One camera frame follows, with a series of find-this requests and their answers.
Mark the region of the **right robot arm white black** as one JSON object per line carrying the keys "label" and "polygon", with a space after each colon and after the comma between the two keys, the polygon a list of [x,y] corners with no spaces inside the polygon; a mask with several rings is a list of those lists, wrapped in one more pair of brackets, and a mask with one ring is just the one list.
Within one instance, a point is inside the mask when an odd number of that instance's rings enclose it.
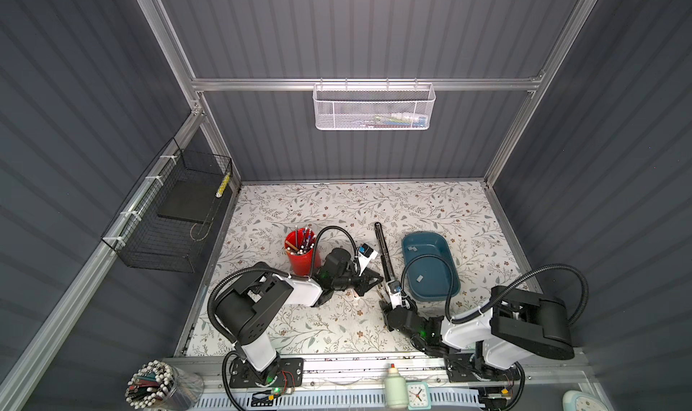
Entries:
{"label": "right robot arm white black", "polygon": [[452,360],[472,344],[480,345],[473,359],[477,367],[508,370],[532,355],[568,361],[575,352],[567,308],[561,299],[524,290],[511,290],[485,313],[467,311],[474,319],[454,324],[441,317],[422,317],[403,304],[394,307],[389,298],[380,301],[385,326],[398,331],[414,349]]}

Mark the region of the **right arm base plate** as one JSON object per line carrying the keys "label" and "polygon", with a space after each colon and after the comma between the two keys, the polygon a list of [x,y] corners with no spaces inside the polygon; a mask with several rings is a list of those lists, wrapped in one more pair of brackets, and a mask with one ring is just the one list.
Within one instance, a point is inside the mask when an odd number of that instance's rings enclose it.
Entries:
{"label": "right arm base plate", "polygon": [[507,370],[496,369],[485,364],[475,353],[452,353],[443,358],[444,367],[451,382],[496,381],[515,384],[524,378],[513,364]]}

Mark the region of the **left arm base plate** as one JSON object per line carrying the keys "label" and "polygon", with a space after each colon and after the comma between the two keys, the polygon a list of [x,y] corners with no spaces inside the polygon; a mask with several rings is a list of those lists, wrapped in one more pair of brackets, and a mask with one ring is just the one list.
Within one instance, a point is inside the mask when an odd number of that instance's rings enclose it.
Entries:
{"label": "left arm base plate", "polygon": [[303,382],[305,360],[277,357],[265,370],[249,362],[234,360],[230,366],[229,386],[233,389],[296,388]]}

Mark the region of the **black stapler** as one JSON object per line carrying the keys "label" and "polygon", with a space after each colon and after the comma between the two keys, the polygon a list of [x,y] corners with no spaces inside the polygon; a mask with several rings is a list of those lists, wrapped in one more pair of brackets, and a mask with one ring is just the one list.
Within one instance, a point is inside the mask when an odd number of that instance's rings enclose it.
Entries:
{"label": "black stapler", "polygon": [[378,244],[380,245],[380,259],[384,272],[385,283],[387,285],[387,291],[390,295],[395,295],[401,291],[401,285],[394,273],[383,227],[380,222],[376,222],[374,227],[376,238],[378,240]]}

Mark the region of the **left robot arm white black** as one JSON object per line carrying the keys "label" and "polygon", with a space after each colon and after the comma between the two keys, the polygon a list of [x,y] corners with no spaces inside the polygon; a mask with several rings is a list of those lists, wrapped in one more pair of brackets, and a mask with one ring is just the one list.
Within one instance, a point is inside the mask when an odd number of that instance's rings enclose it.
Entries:
{"label": "left robot arm white black", "polygon": [[266,330],[279,311],[285,306],[319,308],[341,291],[364,296],[384,281],[369,268],[377,255],[366,244],[354,254],[336,248],[306,277],[256,263],[227,276],[211,291],[208,319],[255,376],[271,378],[279,371],[280,357]]}

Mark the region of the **teal plastic tray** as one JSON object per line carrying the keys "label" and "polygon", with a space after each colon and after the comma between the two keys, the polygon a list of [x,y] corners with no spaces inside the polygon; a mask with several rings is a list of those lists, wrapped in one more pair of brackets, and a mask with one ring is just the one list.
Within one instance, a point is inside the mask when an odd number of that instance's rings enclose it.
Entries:
{"label": "teal plastic tray", "polygon": [[426,255],[407,271],[407,283],[416,300],[444,301],[449,289],[452,289],[452,297],[459,293],[461,282],[443,236],[433,232],[414,232],[404,236],[401,245],[405,264]]}

